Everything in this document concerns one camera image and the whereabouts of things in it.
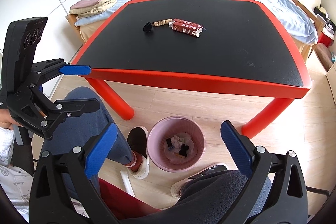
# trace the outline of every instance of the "shoe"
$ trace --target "shoe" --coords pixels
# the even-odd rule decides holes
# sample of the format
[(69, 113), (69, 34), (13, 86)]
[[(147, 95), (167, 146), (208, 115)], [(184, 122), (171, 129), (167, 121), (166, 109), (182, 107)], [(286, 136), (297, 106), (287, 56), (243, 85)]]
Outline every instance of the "shoe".
[(147, 154), (147, 137), (148, 131), (145, 127), (139, 126), (133, 128), (127, 137), (127, 143), (130, 148), (142, 155), (142, 164), (139, 169), (134, 172), (127, 168), (128, 173), (137, 179), (144, 179), (149, 173), (149, 157)]
[(181, 197), (181, 190), (183, 188), (183, 186), (194, 179), (200, 178), (204, 175), (208, 175), (214, 172), (219, 172), (219, 171), (226, 171), (228, 170), (228, 166), (224, 163), (218, 163), (218, 164), (212, 164), (206, 168), (204, 168), (203, 170), (201, 170), (200, 172), (192, 175), (191, 177), (187, 177), (184, 180), (180, 180), (178, 182), (176, 182), (171, 188), (170, 188), (170, 193), (174, 198), (180, 198)]

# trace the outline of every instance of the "brown plush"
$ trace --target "brown plush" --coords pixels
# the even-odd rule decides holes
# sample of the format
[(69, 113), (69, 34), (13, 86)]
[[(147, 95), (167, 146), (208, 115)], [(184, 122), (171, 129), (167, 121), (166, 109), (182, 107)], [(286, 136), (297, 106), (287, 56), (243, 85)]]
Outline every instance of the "brown plush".
[(323, 43), (318, 43), (316, 45), (315, 52), (325, 70), (328, 71), (333, 65), (331, 62), (331, 52)]

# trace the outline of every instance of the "wooden bed frame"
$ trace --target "wooden bed frame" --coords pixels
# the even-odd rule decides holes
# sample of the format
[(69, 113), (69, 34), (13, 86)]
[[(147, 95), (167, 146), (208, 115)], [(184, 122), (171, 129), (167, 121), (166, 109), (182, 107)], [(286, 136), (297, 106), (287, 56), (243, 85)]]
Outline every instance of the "wooden bed frame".
[[(305, 7), (298, 0), (291, 0), (291, 1), (296, 6), (300, 7), (301, 10), (303, 10), (303, 12), (305, 12), (305, 14), (312, 20), (312, 22), (314, 23), (315, 29), (317, 31), (318, 37), (320, 37), (320, 35), (323, 31), (323, 28), (326, 24), (326, 21), (320, 15), (316, 16), (313, 12), (311, 12), (307, 7)], [(82, 39), (83, 43), (85, 43), (86, 41), (81, 36), (81, 32), (80, 32), (80, 29), (79, 29), (80, 27), (76, 27), (74, 25), (75, 22), (77, 21), (77, 15), (68, 14), (66, 16), (66, 19), (68, 20), (68, 22), (70, 23), (70, 25), (74, 29), (74, 31), (78, 34), (80, 39)], [(313, 51), (313, 49), (315, 48), (316, 44), (315, 45), (306, 45), (306, 44), (303, 44), (302, 42), (300, 42), (300, 41), (298, 41), (294, 38), (293, 38), (293, 40), (294, 40), (296, 46), (298, 47), (298, 49), (300, 50), (302, 57), (306, 61), (308, 59), (309, 55), (311, 54), (311, 52)]]

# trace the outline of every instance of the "stack of blankets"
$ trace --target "stack of blankets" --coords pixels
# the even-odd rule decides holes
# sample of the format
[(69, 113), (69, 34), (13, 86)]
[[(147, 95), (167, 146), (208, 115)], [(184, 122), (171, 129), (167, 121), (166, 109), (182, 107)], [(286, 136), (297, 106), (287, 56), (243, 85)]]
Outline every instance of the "stack of blankets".
[(70, 14), (77, 15), (79, 19), (99, 15), (111, 8), (118, 0), (80, 0), (70, 7)]

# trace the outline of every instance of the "human hand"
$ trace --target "human hand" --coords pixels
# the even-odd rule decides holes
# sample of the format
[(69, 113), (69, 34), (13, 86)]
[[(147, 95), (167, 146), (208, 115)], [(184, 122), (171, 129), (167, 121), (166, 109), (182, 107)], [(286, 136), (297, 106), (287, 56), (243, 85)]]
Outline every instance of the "human hand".
[(0, 109), (0, 127), (13, 130), (13, 124), (20, 127), (22, 126), (13, 120), (12, 116), (9, 114), (8, 109)]

